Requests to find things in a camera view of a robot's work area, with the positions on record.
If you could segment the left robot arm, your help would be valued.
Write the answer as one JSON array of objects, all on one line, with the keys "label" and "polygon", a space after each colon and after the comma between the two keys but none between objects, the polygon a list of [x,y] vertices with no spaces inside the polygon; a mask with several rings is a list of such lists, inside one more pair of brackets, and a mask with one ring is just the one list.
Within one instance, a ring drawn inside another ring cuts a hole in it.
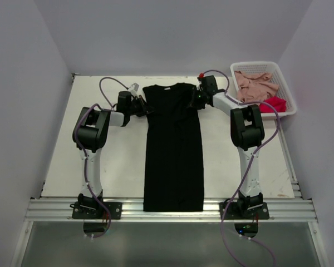
[{"label": "left robot arm", "polygon": [[77,201],[71,205],[74,219],[110,220],[109,204],[104,202],[100,179],[102,149],[110,126],[125,127],[131,116],[143,117],[154,112],[141,95],[119,92],[116,110],[102,108],[98,103],[83,107],[72,133],[73,142],[82,160],[82,186]]}]

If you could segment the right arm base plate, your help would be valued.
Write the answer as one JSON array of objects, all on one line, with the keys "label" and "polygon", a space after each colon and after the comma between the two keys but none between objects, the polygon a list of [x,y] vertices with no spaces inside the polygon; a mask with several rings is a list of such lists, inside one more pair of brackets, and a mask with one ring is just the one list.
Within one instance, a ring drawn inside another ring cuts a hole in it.
[{"label": "right arm base plate", "polygon": [[226,202],[219,203],[219,213],[220,218],[224,220],[268,220],[270,219],[267,203],[264,202],[262,206],[255,207],[249,210],[243,210],[236,202],[231,202],[227,208],[226,213],[225,208],[228,204]]}]

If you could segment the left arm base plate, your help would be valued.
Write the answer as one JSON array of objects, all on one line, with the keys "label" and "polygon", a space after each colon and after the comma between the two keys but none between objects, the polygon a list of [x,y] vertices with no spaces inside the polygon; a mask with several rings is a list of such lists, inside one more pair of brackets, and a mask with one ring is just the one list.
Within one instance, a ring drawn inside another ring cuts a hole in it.
[{"label": "left arm base plate", "polygon": [[72,218],[80,220],[97,220],[97,219],[112,219],[120,220],[122,213],[122,203],[121,202],[104,202],[106,208],[109,209],[110,215],[106,213],[106,210],[100,205],[97,209],[83,207],[78,204],[70,204],[70,208],[73,209]]}]

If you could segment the black t shirt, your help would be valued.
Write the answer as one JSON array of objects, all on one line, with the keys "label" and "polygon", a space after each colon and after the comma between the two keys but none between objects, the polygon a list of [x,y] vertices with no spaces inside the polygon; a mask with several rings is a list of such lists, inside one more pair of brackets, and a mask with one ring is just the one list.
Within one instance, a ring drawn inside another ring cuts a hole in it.
[{"label": "black t shirt", "polygon": [[187,108],[195,86],[144,87],[147,115],[144,205],[195,211],[204,203],[204,164],[198,111]]}]

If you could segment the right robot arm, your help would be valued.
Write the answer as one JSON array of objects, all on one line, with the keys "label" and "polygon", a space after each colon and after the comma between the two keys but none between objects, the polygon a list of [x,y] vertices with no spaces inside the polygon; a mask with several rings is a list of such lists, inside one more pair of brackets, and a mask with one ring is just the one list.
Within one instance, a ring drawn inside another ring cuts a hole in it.
[{"label": "right robot arm", "polygon": [[201,110],[210,105],[228,115],[230,137],[239,153],[241,182],[233,196],[220,204],[222,219],[269,219],[259,183],[258,149],[265,137],[259,106],[246,105],[219,89],[213,75],[201,73],[198,81],[189,107]]}]

